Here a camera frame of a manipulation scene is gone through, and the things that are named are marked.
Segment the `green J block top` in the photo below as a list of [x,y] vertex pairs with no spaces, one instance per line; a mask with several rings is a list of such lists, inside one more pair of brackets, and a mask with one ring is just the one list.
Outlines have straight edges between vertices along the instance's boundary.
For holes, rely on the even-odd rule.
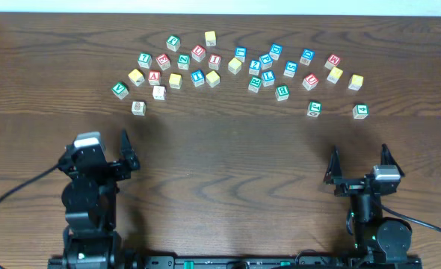
[[166,40],[166,45],[169,50],[177,52],[181,45],[180,38],[175,35],[170,35]]

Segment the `blue P block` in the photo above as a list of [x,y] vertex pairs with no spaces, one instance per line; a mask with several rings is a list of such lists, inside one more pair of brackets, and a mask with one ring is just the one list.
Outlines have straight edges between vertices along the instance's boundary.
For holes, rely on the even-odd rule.
[[265,54],[259,57],[259,62],[261,69],[264,70],[271,68],[274,60],[269,54]]

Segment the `green R block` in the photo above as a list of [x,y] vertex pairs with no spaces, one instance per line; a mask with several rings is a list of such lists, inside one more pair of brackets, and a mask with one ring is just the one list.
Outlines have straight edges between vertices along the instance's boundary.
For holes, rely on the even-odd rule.
[[248,84],[248,90],[258,93],[261,86],[262,80],[259,77],[252,76]]

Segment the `blue 2 block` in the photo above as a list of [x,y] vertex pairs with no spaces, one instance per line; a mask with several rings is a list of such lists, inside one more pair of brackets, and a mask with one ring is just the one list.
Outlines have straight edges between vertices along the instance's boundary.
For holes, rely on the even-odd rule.
[[249,74],[250,75],[258,75],[260,72],[260,61],[252,60],[249,65]]

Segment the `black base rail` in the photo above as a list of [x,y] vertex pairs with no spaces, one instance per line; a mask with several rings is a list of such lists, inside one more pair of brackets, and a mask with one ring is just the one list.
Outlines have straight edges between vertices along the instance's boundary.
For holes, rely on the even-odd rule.
[[[145,268],[145,269],[230,269],[230,268],[354,268],[360,259],[341,259],[327,256],[300,256],[300,258],[195,258],[172,256],[146,256],[143,258],[127,258],[120,265],[107,265],[106,262],[88,262],[88,258],[69,264],[64,258],[49,259],[47,268]],[[412,258],[403,264],[374,264],[364,262],[359,268],[423,268],[420,259]]]

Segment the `blue d block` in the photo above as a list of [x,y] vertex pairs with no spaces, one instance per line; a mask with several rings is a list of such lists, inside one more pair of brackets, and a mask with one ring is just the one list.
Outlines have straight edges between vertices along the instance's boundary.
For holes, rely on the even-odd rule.
[[309,66],[314,56],[315,56],[315,52],[313,50],[304,49],[300,57],[300,63]]
[[269,55],[274,61],[278,61],[281,56],[282,50],[283,46],[273,43],[270,48]]

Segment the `green V block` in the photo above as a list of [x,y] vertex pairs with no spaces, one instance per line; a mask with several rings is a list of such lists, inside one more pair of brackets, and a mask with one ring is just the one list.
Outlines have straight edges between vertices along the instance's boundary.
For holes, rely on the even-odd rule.
[[124,99],[129,95],[129,90],[127,86],[122,82],[117,82],[112,88],[111,91],[118,99]]

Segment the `plain block lower left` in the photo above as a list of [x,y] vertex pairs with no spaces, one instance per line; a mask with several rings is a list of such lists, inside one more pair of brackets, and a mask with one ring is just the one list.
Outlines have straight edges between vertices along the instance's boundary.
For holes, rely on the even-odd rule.
[[134,101],[132,103],[132,113],[136,116],[144,116],[146,114],[146,109],[145,102]]

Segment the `yellow C block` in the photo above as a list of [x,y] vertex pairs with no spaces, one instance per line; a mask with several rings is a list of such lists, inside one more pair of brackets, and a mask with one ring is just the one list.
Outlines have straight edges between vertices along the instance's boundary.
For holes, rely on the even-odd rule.
[[237,58],[233,58],[228,63],[228,70],[234,75],[240,72],[241,67],[242,67],[242,62]]

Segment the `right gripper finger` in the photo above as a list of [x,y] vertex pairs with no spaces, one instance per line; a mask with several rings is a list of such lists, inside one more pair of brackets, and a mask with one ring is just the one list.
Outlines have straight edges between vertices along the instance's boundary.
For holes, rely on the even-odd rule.
[[325,179],[341,179],[342,169],[339,162],[339,154],[336,146],[333,147],[331,152],[330,161],[325,173]]
[[398,169],[400,176],[405,176],[403,170],[398,165],[396,160],[392,157],[392,154],[391,154],[388,146],[385,143],[382,144],[382,150],[381,150],[381,154],[380,154],[380,164],[395,166]]

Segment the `blue L block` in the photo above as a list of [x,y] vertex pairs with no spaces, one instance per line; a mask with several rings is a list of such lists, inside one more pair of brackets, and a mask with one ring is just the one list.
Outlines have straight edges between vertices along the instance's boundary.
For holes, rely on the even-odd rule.
[[275,82],[275,74],[272,70],[268,70],[262,73],[262,85],[268,87]]

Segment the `red A block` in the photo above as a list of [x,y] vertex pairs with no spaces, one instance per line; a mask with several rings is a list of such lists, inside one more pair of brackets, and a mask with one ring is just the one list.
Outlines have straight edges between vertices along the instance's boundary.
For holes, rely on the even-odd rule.
[[161,72],[156,70],[151,70],[148,76],[148,82],[152,86],[158,86],[161,83]]

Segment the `blue D block upper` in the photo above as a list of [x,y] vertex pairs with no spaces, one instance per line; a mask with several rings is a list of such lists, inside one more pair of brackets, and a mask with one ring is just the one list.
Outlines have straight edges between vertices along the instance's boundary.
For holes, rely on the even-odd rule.
[[278,61],[281,56],[282,50],[283,46],[273,43],[270,48],[269,55],[274,61]]

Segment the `red U block left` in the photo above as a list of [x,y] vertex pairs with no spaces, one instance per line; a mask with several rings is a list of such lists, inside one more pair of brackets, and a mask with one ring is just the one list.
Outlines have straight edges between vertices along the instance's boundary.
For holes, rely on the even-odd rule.
[[196,45],[191,50],[191,56],[195,61],[201,62],[206,56],[206,49],[203,48],[201,45]]

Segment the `red I block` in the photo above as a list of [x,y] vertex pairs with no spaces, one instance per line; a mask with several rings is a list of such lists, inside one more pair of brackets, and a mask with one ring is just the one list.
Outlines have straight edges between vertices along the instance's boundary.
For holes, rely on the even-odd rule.
[[210,69],[219,70],[221,65],[222,57],[220,55],[211,54],[209,56],[208,65]]

